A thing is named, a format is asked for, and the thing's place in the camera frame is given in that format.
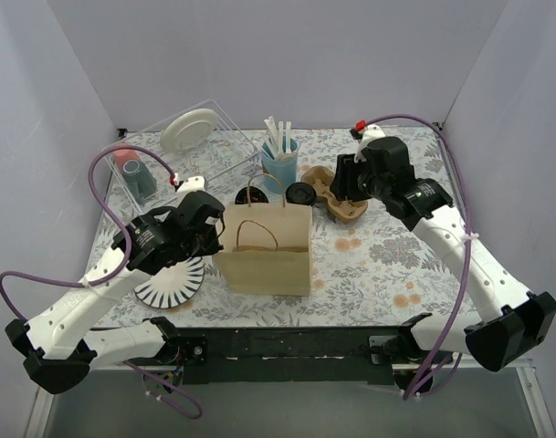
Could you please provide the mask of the black plastic cup lid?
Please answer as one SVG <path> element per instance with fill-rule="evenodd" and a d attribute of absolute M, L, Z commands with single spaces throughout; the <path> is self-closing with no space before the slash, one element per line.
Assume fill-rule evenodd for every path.
<path fill-rule="evenodd" d="M 294 182 L 286 190 L 288 203 L 313 206 L 317 202 L 317 194 L 312 185 L 306 182 Z"/>

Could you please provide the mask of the brown paper takeout bag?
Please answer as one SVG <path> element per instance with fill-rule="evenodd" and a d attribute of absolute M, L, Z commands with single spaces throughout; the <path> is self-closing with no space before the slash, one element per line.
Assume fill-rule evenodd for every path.
<path fill-rule="evenodd" d="M 307 297 L 312 282 L 312 208 L 288 203 L 229 204 L 223 250 L 212 256 L 231 291 Z"/>

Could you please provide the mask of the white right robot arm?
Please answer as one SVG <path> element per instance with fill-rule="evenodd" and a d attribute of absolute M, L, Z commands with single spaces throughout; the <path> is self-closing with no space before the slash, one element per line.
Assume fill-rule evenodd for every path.
<path fill-rule="evenodd" d="M 443 187 L 416 177 L 400 139 L 366 141 L 357 153 L 338 155 L 330 189 L 340 201 L 382 202 L 388 214 L 461 278 L 480 321 L 452 328 L 443 351 L 468 354 L 486 370 L 497 372 L 544 341 L 556 314 L 555 298 L 530 291 L 466 229 Z"/>

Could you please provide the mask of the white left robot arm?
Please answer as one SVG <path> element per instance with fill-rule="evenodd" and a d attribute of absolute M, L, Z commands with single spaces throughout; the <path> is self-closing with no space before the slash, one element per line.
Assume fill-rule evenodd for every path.
<path fill-rule="evenodd" d="M 219 252 L 216 224 L 224 211 L 214 196 L 195 191 L 177 206 L 135 217 L 76 287 L 41 314 L 12 320 L 5 334 L 23 355 L 29 378 L 47 392 L 60 394 L 104 365 L 138 358 L 173 363 L 181 350 L 181 336 L 165 317 L 128 328 L 95 331 L 93 327 L 161 270 Z"/>

